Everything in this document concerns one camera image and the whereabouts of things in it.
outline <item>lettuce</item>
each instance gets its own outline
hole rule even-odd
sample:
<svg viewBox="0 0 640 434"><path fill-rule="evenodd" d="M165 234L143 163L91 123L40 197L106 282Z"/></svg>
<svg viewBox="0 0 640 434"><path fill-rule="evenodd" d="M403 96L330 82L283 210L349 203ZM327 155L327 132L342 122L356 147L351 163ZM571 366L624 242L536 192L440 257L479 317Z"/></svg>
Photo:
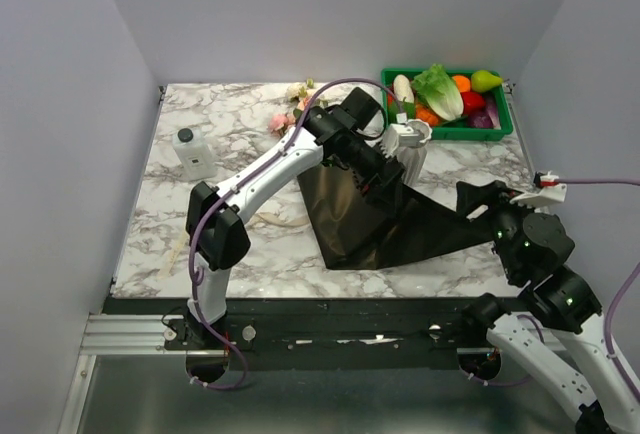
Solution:
<svg viewBox="0 0 640 434"><path fill-rule="evenodd" d="M453 121L462 116L462 96L442 64L434 64L429 70L418 74L411 87L418 98L445 121Z"/></svg>

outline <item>marble countertop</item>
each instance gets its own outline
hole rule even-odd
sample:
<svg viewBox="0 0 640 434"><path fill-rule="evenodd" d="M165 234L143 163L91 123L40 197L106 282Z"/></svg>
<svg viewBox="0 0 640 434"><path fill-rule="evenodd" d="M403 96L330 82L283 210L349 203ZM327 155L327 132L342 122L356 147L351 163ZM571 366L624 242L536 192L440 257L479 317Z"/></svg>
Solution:
<svg viewBox="0 0 640 434"><path fill-rule="evenodd" d="M168 86L133 217L116 272L118 298L188 297L189 192L171 136L199 126L217 160L208 180L242 170L277 142L267 132L276 113L290 111L288 84L174 84ZM327 92L340 100L354 85ZM415 188L455 207L458 180L494 179L525 188L530 179L516 134L497 143L433 141ZM248 224L252 248L234 267L228 297L444 297L492 292L514 295L488 244L406 266L378 271L324 267L296 181L266 202Z"/></svg>

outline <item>gray wall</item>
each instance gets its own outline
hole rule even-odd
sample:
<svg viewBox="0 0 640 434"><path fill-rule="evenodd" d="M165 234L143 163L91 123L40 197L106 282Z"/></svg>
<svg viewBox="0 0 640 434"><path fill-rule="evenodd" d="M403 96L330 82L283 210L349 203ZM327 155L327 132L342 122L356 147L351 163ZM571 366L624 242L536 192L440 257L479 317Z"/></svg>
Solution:
<svg viewBox="0 0 640 434"><path fill-rule="evenodd" d="M515 78L562 0L115 1L163 81L286 81L434 61Z"/></svg>
<svg viewBox="0 0 640 434"><path fill-rule="evenodd" d="M639 68L638 0L565 0L516 92L535 166L640 178ZM578 246L572 267L608 305L640 262L640 189L570 186L558 213ZM638 288L614 324L636 370Z"/></svg>
<svg viewBox="0 0 640 434"><path fill-rule="evenodd" d="M112 0L0 0L0 432L52 433L157 87Z"/></svg>

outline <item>pink flower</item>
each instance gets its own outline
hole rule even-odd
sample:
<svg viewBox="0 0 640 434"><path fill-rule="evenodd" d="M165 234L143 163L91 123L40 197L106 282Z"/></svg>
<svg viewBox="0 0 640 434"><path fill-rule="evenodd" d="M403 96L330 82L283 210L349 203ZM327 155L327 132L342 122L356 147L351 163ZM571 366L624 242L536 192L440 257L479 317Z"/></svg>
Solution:
<svg viewBox="0 0 640 434"><path fill-rule="evenodd" d="M289 119L286 114L276 114L269 121L268 128L271 132L279 131L287 125Z"/></svg>
<svg viewBox="0 0 640 434"><path fill-rule="evenodd" d="M311 97L308 97L308 96L305 97L304 99L300 99L300 102L296 106L296 109L300 109L301 111L304 111L304 108L309 105L310 101L311 101Z"/></svg>

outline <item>bolt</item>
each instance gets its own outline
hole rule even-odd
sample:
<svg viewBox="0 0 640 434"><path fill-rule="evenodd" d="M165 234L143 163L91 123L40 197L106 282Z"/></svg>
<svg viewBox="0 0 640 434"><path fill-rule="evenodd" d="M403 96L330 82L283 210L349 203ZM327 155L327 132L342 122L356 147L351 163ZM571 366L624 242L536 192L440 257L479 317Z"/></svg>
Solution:
<svg viewBox="0 0 640 434"><path fill-rule="evenodd" d="M177 336L176 331L169 328L165 329L162 333L162 337L164 337L165 341L173 341Z"/></svg>
<svg viewBox="0 0 640 434"><path fill-rule="evenodd" d="M253 339L255 339L256 337L256 334L256 329L252 325L245 326L245 328L242 329L242 338L247 342L253 341Z"/></svg>
<svg viewBox="0 0 640 434"><path fill-rule="evenodd" d="M429 336L431 336L431 339L433 339L434 341L440 339L441 329L442 328L438 324L432 324L431 326L429 326Z"/></svg>

